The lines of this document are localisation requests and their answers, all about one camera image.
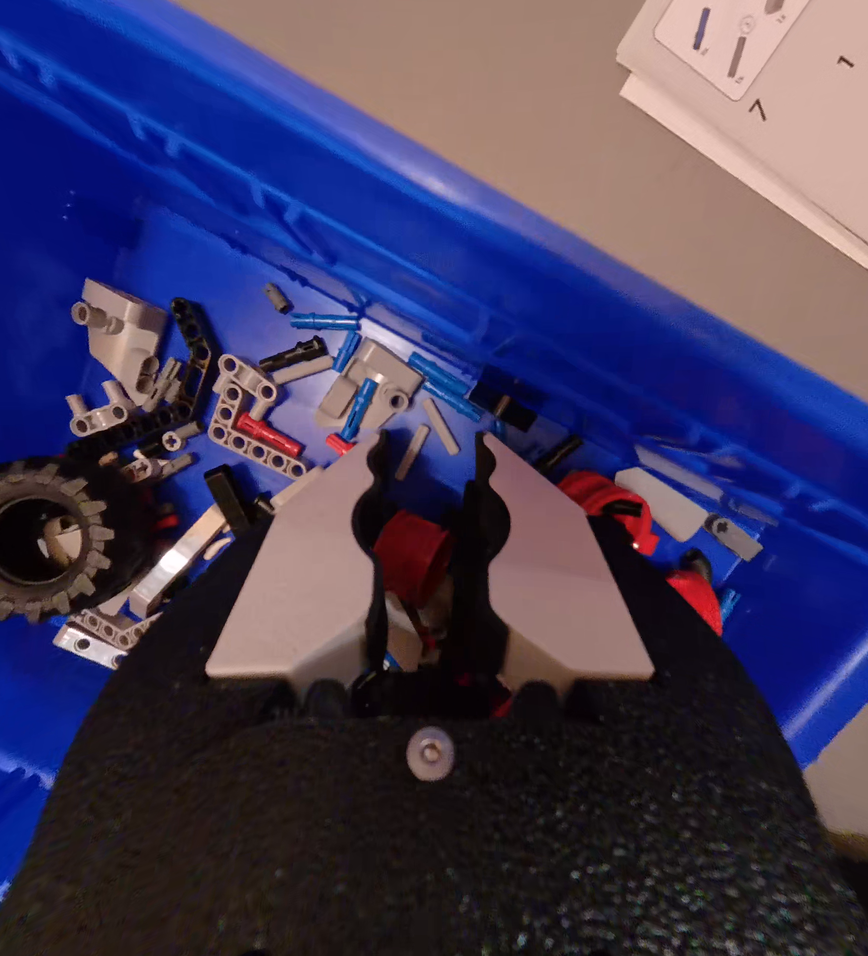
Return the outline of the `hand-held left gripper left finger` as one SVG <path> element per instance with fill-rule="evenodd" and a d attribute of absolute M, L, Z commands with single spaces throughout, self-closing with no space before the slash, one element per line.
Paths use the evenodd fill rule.
<path fill-rule="evenodd" d="M 380 532 L 389 436 L 375 432 L 278 507 L 206 664 L 214 680 L 350 686 L 383 667 Z"/>

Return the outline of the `grey frame toy beam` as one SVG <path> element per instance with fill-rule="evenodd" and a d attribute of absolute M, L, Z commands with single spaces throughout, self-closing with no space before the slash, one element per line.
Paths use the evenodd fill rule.
<path fill-rule="evenodd" d="M 277 472 L 297 481 L 308 466 L 297 459 L 268 448 L 239 432 L 237 419 L 249 413 L 254 419 L 268 423 L 268 417 L 279 399 L 279 387 L 260 368 L 234 355 L 223 354 L 218 360 L 218 377 L 213 385 L 216 397 L 207 428 L 209 438 L 217 445 L 254 465 Z"/>

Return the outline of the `blue plastic bin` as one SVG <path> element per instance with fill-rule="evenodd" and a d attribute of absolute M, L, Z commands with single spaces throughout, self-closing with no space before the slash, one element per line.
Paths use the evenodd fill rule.
<path fill-rule="evenodd" d="M 320 336 L 332 370 L 278 386 L 268 417 L 308 473 L 214 443 L 213 391 L 160 439 L 67 457 L 66 396 L 98 407 L 114 379 L 71 317 L 87 278 L 167 315 L 130 417 L 177 397 L 175 297 L 204 308 L 216 379 L 223 354 L 260 368 Z M 269 282 L 359 330 L 293 328 Z M 361 428 L 367 379 L 339 434 L 318 427 L 365 339 L 536 422 L 475 423 L 422 382 Z M 375 432 L 380 531 L 407 509 L 455 548 L 479 432 L 583 508 L 653 677 L 452 672 L 453 548 L 426 606 L 384 590 L 379 672 L 209 678 L 278 507 Z M 33 457 L 102 472 L 116 538 L 100 596 L 0 621 L 0 954 L 868 954 L 800 770 L 868 701 L 868 406 L 167 2 L 0 2 L 0 465 Z M 130 591 L 222 464 L 250 531 L 226 525 L 117 670 L 55 647 L 82 611 L 143 619 Z M 761 554 L 676 541 L 614 483 L 632 468 Z M 722 637 L 680 568 L 712 584 Z"/>

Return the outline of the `grey holed toy beam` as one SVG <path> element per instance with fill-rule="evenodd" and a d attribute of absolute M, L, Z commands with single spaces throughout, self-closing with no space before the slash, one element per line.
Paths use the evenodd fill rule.
<path fill-rule="evenodd" d="M 117 670 L 162 615 L 142 620 L 127 615 L 82 611 L 68 617 L 53 639 L 58 649 L 108 670 Z"/>

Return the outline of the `grey angled panel piece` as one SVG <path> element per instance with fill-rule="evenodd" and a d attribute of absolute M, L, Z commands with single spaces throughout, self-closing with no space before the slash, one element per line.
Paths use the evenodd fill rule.
<path fill-rule="evenodd" d="M 377 388 L 360 423 L 369 430 L 384 427 L 393 417 L 410 410 L 423 376 L 376 341 L 361 341 L 343 372 L 335 379 L 314 412 L 318 427 L 339 434 L 349 417 L 357 391 L 367 379 Z"/>
<path fill-rule="evenodd" d="M 87 278 L 71 317 L 87 331 L 89 352 L 130 399 L 142 404 L 154 389 L 165 331 L 165 311 Z"/>

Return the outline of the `grey toy connector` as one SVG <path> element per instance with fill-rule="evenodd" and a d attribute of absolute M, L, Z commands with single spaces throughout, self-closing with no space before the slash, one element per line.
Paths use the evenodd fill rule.
<path fill-rule="evenodd" d="M 66 396 L 71 413 L 69 427 L 74 437 L 88 437 L 123 424 L 137 410 L 138 406 L 116 379 L 103 382 L 103 390 L 107 401 L 95 408 L 89 408 L 79 394 Z"/>

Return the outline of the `red toy wheel hub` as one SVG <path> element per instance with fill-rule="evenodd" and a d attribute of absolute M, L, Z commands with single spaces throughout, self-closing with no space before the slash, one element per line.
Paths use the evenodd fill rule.
<path fill-rule="evenodd" d="M 400 509 L 374 546 L 384 590 L 415 608 L 426 606 L 447 575 L 453 548 L 448 529 Z"/>

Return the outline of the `red curved toy piece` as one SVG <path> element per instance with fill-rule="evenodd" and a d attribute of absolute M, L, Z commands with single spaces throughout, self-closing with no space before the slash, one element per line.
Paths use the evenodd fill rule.
<path fill-rule="evenodd" d="M 706 576 L 694 568 L 672 570 L 667 583 L 692 607 L 696 614 L 719 637 L 724 633 L 720 601 Z"/>

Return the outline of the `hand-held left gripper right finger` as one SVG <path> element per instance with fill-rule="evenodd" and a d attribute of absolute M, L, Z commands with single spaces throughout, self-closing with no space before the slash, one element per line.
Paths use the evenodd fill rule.
<path fill-rule="evenodd" d="M 455 528 L 442 665 L 510 689 L 653 677 L 588 514 L 489 432 Z"/>

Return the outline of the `black bent toy beam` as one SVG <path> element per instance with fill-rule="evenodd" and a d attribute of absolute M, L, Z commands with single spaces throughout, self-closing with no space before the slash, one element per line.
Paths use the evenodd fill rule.
<path fill-rule="evenodd" d="M 189 350 L 177 397 L 170 404 L 173 424 L 181 425 L 201 419 L 217 376 L 218 348 L 201 304 L 175 297 L 170 312 Z"/>

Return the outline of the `black toy pin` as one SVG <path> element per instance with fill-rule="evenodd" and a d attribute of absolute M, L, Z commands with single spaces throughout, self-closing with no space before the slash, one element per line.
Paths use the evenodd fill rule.
<path fill-rule="evenodd" d="M 258 366 L 266 373 L 275 372 L 293 367 L 303 362 L 329 357 L 326 342 L 320 336 L 313 336 L 307 341 L 298 341 L 293 347 L 282 352 L 262 358 Z"/>

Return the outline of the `long black toy beam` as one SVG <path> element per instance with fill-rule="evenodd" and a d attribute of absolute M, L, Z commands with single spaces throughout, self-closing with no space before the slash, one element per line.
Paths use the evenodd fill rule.
<path fill-rule="evenodd" d="M 134 415 L 125 423 L 78 438 L 67 446 L 66 455 L 74 460 L 96 462 L 111 452 L 160 439 L 166 431 L 186 424 L 190 416 L 190 404 L 172 402 L 153 412 Z"/>

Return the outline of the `red toy axle pin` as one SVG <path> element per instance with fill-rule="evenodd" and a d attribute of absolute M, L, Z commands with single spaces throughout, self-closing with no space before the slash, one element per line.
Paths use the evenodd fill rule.
<path fill-rule="evenodd" d="M 304 446 L 297 440 L 277 431 L 266 422 L 254 419 L 249 413 L 242 414 L 235 427 L 239 432 L 283 455 L 297 459 L 304 450 Z"/>

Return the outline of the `light grey toy beam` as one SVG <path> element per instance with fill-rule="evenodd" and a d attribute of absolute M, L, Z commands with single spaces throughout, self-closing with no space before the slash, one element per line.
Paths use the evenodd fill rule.
<path fill-rule="evenodd" d="M 188 573 L 225 527 L 224 512 L 218 504 L 212 504 L 130 591 L 130 614 L 138 618 L 151 616 L 165 593 Z"/>

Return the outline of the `light grey toy axle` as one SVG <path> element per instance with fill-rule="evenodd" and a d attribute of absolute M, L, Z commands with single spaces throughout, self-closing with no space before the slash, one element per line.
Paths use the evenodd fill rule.
<path fill-rule="evenodd" d="M 455 439 L 453 432 L 450 430 L 435 400 L 430 398 L 424 399 L 423 408 L 428 416 L 430 426 L 439 437 L 446 453 L 452 457 L 459 455 L 461 451 L 460 445 Z"/>
<path fill-rule="evenodd" d="M 331 371 L 332 367 L 333 357 L 330 355 L 324 355 L 318 358 L 300 361 L 284 368 L 280 368 L 272 373 L 269 373 L 269 376 L 274 384 L 281 386 L 292 383 L 299 379 L 316 376 L 324 372 Z"/>
<path fill-rule="evenodd" d="M 415 429 L 409 444 L 404 451 L 404 455 L 396 468 L 394 476 L 396 481 L 404 482 L 404 480 L 407 478 L 416 460 L 419 458 L 429 434 L 430 426 L 427 424 L 419 424 Z"/>

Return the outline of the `small grey toy plate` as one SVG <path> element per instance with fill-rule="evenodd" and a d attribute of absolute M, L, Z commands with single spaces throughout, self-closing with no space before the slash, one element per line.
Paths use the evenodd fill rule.
<path fill-rule="evenodd" d="M 710 512 L 703 527 L 720 545 L 743 562 L 751 562 L 762 552 L 760 541 L 726 517 Z"/>

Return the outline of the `white instruction booklet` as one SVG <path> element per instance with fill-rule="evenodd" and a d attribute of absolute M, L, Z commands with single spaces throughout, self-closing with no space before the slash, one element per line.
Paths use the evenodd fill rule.
<path fill-rule="evenodd" d="M 868 1 L 645 2 L 621 95 L 868 269 Z"/>

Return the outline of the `grey desk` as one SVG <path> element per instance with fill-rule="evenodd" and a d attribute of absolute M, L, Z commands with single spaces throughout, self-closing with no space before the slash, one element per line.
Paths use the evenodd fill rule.
<path fill-rule="evenodd" d="M 180 2 L 868 402 L 868 271 L 622 100 L 642 2 Z"/>

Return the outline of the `small black toy block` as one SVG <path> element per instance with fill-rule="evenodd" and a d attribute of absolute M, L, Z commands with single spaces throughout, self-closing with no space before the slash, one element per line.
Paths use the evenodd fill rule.
<path fill-rule="evenodd" d="M 222 464 L 204 472 L 206 487 L 219 508 L 231 534 L 239 538 L 248 533 L 255 515 L 237 483 L 231 467 Z"/>

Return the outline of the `white toy panel piece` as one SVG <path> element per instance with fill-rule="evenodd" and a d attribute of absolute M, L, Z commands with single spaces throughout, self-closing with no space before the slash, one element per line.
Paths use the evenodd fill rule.
<path fill-rule="evenodd" d="M 616 472 L 613 481 L 640 496 L 658 525 L 676 541 L 686 542 L 703 530 L 708 510 L 653 474 L 632 468 Z"/>

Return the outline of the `black rubber toy tyre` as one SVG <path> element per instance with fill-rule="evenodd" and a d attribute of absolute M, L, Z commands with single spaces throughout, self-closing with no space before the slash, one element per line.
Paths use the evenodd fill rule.
<path fill-rule="evenodd" d="M 63 457 L 0 465 L 0 621 L 38 624 L 101 595 L 116 532 L 115 494 L 98 469 Z"/>

